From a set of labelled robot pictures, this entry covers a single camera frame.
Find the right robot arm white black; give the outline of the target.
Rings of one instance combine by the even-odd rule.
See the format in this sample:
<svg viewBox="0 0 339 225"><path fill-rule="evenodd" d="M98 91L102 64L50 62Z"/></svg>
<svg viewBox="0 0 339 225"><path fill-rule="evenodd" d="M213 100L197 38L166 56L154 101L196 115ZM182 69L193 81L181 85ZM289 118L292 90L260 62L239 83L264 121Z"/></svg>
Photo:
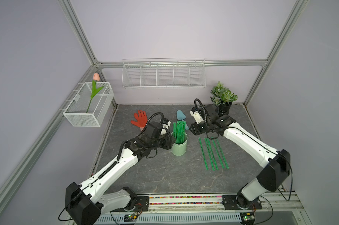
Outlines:
<svg viewBox="0 0 339 225"><path fill-rule="evenodd" d="M265 144L247 132L228 112L212 104L204 106L197 98L190 114L195 119L189 128L194 135L216 133L231 140L263 168L256 178L238 191L235 203L239 208L248 209L259 196L276 191L287 177L293 175L289 152Z"/></svg>

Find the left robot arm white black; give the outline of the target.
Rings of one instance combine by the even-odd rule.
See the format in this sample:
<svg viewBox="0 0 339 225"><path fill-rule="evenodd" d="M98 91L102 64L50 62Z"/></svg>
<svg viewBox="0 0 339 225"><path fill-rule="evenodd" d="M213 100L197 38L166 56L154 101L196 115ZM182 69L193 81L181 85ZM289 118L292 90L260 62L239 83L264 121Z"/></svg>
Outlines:
<svg viewBox="0 0 339 225"><path fill-rule="evenodd" d="M64 209L77 225L92 225L107 212L133 209L137 195L128 187L106 194L106 190L129 168L143 158L150 158L152 150L169 150L175 138L170 134L171 122L147 122L134 138L125 140L118 155L99 172L80 184L72 182L66 188Z"/></svg>

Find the light blue garden trowel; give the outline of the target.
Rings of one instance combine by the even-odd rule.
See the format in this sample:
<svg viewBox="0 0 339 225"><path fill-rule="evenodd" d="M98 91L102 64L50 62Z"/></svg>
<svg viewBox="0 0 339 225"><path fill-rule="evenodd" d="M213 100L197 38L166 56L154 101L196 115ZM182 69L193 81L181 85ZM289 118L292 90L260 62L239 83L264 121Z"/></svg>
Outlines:
<svg viewBox="0 0 339 225"><path fill-rule="evenodd" d="M185 122L185 119L186 119L185 114L181 110L177 110L176 115L177 115L177 120L184 122L185 123L185 129L189 130L189 127Z"/></svg>

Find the red work glove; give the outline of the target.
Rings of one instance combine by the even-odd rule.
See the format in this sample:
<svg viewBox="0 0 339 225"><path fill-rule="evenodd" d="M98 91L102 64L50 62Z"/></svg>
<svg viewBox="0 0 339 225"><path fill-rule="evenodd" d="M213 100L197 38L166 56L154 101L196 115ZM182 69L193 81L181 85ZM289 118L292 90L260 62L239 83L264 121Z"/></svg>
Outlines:
<svg viewBox="0 0 339 225"><path fill-rule="evenodd" d="M132 125L135 125L140 128L142 131L148 122L148 117L145 111L138 110L137 113L134 113L134 120L130 121Z"/></svg>

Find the light green metal cup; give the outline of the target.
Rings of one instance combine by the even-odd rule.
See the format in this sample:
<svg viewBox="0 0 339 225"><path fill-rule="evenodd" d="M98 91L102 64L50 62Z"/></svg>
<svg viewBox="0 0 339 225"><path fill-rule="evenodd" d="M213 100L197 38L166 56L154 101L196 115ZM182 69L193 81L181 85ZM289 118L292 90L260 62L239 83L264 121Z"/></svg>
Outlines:
<svg viewBox="0 0 339 225"><path fill-rule="evenodd" d="M186 153L186 149L187 149L187 140L188 140L188 135L186 133L184 133L184 142L181 144L176 144L174 143L172 148L171 148L171 152L173 155L175 156L182 156Z"/></svg>

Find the bundle of green wrapped straws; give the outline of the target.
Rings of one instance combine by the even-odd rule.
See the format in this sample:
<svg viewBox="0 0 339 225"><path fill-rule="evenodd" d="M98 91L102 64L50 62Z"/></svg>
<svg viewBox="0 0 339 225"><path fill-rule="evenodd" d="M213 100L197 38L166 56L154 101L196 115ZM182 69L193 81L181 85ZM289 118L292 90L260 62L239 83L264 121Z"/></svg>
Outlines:
<svg viewBox="0 0 339 225"><path fill-rule="evenodd" d="M177 121L173 123L173 136L175 137L176 144L183 144L185 138L185 121Z"/></svg>

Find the green straw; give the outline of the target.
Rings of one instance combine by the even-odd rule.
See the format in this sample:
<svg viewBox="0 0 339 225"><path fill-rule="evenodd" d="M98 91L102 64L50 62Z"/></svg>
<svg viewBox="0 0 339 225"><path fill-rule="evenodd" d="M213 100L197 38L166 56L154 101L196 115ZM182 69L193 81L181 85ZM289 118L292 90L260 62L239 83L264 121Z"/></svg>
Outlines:
<svg viewBox="0 0 339 225"><path fill-rule="evenodd" d="M215 166L213 164L212 154L211 154L211 151L210 151L210 146L208 145L208 139L207 138L205 138L205 143L206 143L206 148L208 150L211 168L212 168L213 171L215 171Z"/></svg>
<svg viewBox="0 0 339 225"><path fill-rule="evenodd" d="M227 160L226 160L226 158L225 158L225 155L224 155L224 152L223 152L223 150L222 150L222 147L221 147L221 145L220 145L219 140L216 139L216 142L217 142L217 145L218 145L218 147L219 147L219 149L220 149L220 153L221 153L221 156L222 156L222 158L223 158L225 167L226 167L226 169L229 169L229 165L228 165L228 163L227 163Z"/></svg>
<svg viewBox="0 0 339 225"><path fill-rule="evenodd" d="M208 171L209 170L208 163L207 163L206 156L205 156L205 153L204 153L204 149L203 149L201 138L199 137L198 140L199 140L199 145L200 145L201 153L202 153L202 156L203 156L205 168Z"/></svg>
<svg viewBox="0 0 339 225"><path fill-rule="evenodd" d="M221 167L222 167L222 168L225 168L225 166L224 166L224 164L223 164L223 161L222 161L222 159L221 159L221 156L220 156L220 154L219 154L219 150L218 150L218 148L217 148L217 145L216 145L215 141L214 141L214 140L211 140L211 141L212 141L212 143L213 143L213 146L214 146L215 152L216 152L216 154L217 154L217 157L218 157L218 159L219 159L219 162L220 162L220 164L221 164Z"/></svg>

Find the aluminium front rail frame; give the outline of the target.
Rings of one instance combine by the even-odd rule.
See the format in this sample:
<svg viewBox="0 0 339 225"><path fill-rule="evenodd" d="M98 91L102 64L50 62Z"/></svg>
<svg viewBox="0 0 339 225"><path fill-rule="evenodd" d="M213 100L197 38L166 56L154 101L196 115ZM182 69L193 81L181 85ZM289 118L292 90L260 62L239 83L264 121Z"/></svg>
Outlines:
<svg viewBox="0 0 339 225"><path fill-rule="evenodd" d="M225 210L222 205L223 195L230 194L183 194L183 195L138 195L149 197L149 210L144 212L107 212L102 214L125 214L128 220L135 220L145 213L220 213L233 212L239 213L241 222L211 222L220 224L239 224L239 225L310 225L312 224L307 212L297 195L293 195L292 200L285 201L280 193L267 193L259 197L262 204L261 210ZM68 216L68 225L76 223ZM204 225L201 224L183 224L183 225Z"/></svg>

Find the green plant in black pot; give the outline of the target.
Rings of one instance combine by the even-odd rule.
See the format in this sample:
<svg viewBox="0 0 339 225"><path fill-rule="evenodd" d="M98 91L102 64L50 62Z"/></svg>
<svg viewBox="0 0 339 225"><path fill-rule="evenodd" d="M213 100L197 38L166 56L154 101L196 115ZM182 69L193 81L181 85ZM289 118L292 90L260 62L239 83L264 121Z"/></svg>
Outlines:
<svg viewBox="0 0 339 225"><path fill-rule="evenodd" d="M221 81L212 88L210 93L212 94L211 101L221 115L228 114L232 103L238 99L238 96L225 87Z"/></svg>

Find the pink artificial tulip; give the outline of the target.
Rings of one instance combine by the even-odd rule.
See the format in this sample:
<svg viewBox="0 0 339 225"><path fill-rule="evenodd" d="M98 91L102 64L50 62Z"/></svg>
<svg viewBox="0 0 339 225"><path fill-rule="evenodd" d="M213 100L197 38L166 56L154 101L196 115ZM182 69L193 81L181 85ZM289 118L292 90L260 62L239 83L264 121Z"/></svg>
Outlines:
<svg viewBox="0 0 339 225"><path fill-rule="evenodd" d="M89 101L89 105L88 105L88 108L86 110L86 113L89 112L89 109L90 109L90 105L91 105L91 102L92 102L92 99L95 97L95 95L97 95L104 87L103 86L100 86L100 87L96 87L96 84L97 82L100 81L100 75L99 73L95 73L93 75L93 80L92 80L92 91L91 91L91 96L90 96L90 101Z"/></svg>

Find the white mesh side basket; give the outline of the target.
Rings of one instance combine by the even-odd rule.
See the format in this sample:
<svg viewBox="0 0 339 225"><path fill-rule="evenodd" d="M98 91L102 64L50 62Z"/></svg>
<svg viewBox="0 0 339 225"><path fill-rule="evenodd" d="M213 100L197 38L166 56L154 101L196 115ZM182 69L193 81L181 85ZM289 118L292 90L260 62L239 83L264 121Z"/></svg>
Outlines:
<svg viewBox="0 0 339 225"><path fill-rule="evenodd" d="M109 82L84 82L63 115L74 127L100 127L113 97Z"/></svg>

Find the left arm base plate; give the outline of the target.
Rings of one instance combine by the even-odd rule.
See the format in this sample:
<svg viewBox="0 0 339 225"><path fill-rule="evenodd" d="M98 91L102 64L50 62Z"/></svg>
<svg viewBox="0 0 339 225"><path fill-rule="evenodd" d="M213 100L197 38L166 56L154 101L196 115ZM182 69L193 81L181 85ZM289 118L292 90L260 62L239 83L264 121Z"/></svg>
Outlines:
<svg viewBox="0 0 339 225"><path fill-rule="evenodd" d="M147 212L149 210L149 197L137 196L132 199L125 208L113 210L113 212Z"/></svg>

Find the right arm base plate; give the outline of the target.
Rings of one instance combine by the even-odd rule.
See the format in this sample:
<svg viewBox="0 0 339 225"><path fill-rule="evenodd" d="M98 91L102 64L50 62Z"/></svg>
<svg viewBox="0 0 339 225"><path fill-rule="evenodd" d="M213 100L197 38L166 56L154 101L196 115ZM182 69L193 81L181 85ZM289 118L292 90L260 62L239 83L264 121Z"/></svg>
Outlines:
<svg viewBox="0 0 339 225"><path fill-rule="evenodd" d="M237 195L223 195L222 205L225 210L261 210L262 204L259 198L253 201Z"/></svg>

